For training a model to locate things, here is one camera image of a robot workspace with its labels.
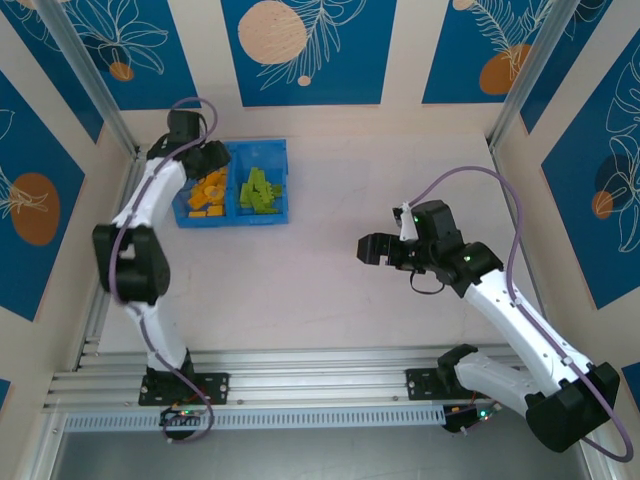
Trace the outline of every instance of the gray floor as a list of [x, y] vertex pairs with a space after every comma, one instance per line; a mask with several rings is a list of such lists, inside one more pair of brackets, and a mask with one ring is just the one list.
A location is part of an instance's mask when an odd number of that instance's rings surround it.
[[578, 449], [547, 451], [503, 411], [468, 437], [440, 427], [220, 431], [185, 446], [156, 433], [67, 434], [58, 480], [578, 480]]

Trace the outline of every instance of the orange circle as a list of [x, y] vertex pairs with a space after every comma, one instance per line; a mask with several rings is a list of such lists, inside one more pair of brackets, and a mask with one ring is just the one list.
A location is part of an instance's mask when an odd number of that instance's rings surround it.
[[[480, 73], [480, 89], [487, 95], [509, 93], [529, 50], [531, 45], [516, 45], [509, 52], [499, 53], [489, 60]], [[515, 60], [515, 74], [512, 71], [512, 59]]]
[[13, 188], [9, 194], [10, 199], [16, 202], [21, 198], [20, 194], [16, 193], [18, 190], [34, 198], [46, 195], [42, 202], [38, 202], [38, 205], [46, 208], [46, 211], [30, 207], [28, 203], [14, 206], [11, 209], [13, 228], [25, 242], [31, 245], [42, 247], [49, 244], [55, 237], [60, 222], [60, 198], [55, 185], [40, 173], [25, 173], [13, 182]]
[[591, 209], [599, 219], [609, 218], [613, 212], [613, 197], [609, 192], [605, 191], [596, 193], [591, 202]]
[[113, 75], [113, 78], [120, 80], [121, 82], [129, 82], [133, 80], [133, 69], [122, 62], [113, 62], [109, 66], [109, 73]]

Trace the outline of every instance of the blue poster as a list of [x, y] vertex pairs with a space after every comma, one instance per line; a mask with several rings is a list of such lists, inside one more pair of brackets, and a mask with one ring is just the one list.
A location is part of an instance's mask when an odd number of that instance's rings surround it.
[[538, 123], [609, 5], [611, 0], [581, 0], [520, 110], [527, 132]]
[[542, 164], [598, 308], [640, 286], [640, 31]]
[[640, 363], [622, 367], [622, 373], [636, 402], [636, 408], [640, 410]]
[[0, 0], [0, 10], [91, 139], [94, 143], [97, 142], [104, 121], [34, 10], [33, 4], [24, 0]]
[[554, 0], [451, 0], [422, 103], [502, 102]]
[[0, 73], [0, 306], [36, 317], [84, 173]]
[[374, 105], [396, 0], [222, 0], [245, 107]]
[[166, 109], [196, 95], [168, 0], [61, 5], [121, 110]]
[[11, 382], [0, 378], [0, 414], [2, 414], [2, 407], [4, 407], [4, 402], [9, 396], [10, 388], [11, 388]]

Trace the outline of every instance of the beige circle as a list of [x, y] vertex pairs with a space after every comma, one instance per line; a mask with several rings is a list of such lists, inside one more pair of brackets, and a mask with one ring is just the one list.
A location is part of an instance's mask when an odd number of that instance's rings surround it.
[[[69, 0], [58, 0], [58, 3], [65, 3]], [[27, 7], [29, 10], [35, 10], [36, 6], [33, 4], [33, 0], [16, 0], [23, 7]]]
[[466, 10], [467, 8], [471, 8], [471, 6], [476, 3], [475, 0], [453, 0], [451, 2], [453, 4], [453, 8], [456, 10]]
[[238, 37], [246, 54], [263, 65], [293, 60], [307, 45], [307, 29], [300, 16], [274, 0], [258, 2], [244, 14]]

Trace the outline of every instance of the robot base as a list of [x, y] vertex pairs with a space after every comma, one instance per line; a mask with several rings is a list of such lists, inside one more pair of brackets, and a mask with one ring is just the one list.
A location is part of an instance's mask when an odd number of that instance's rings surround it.
[[[191, 380], [212, 405], [226, 405], [229, 391], [228, 373], [194, 373], [191, 357], [187, 357], [180, 372]], [[138, 405], [141, 407], [170, 407], [172, 405], [204, 405], [182, 380], [171, 372], [160, 372], [147, 367], [142, 379]]]

